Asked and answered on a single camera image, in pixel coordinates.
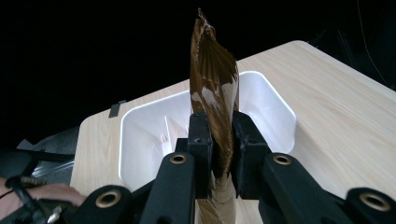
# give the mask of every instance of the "feather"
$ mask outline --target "feather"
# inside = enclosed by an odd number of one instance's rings
[[[233,223],[233,111],[238,110],[239,73],[234,56],[220,45],[216,30],[198,9],[191,38],[190,94],[193,112],[205,111],[217,143],[212,165],[212,198],[198,200],[204,223]]]

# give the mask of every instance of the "dark background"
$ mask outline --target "dark background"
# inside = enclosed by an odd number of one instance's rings
[[[298,39],[395,88],[395,1],[1,1],[0,147],[189,78],[198,7],[236,60]]]

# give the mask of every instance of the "white tray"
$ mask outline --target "white tray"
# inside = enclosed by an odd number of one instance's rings
[[[253,119],[273,152],[293,150],[296,116],[263,74],[240,74],[239,109]],[[124,115],[119,175],[130,191],[153,180],[163,157],[175,151],[177,139],[188,137],[190,114],[190,91],[183,91]]]

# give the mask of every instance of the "metal grommet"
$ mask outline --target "metal grommet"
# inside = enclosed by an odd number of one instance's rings
[[[279,163],[281,165],[290,165],[291,164],[291,159],[289,159],[286,156],[282,156],[282,155],[274,156],[274,161],[276,161],[277,163]]]
[[[390,204],[382,197],[373,193],[362,193],[359,195],[361,201],[367,206],[374,208],[375,210],[386,212],[390,210]]]
[[[119,202],[121,199],[121,193],[119,190],[113,189],[101,194],[96,199],[96,206],[100,208],[108,208]]]
[[[177,154],[171,157],[170,161],[174,164],[181,164],[187,160],[187,157],[181,154]]]

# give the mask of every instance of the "wooden table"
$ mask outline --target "wooden table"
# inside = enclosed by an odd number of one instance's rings
[[[303,41],[237,62],[239,72],[266,76],[297,116],[290,153],[327,191],[345,198],[368,187],[396,199],[396,92]],[[80,125],[71,186],[84,194],[118,175],[120,122],[132,108],[189,89],[186,79],[86,118]],[[238,201],[237,223],[261,223],[257,201]]]

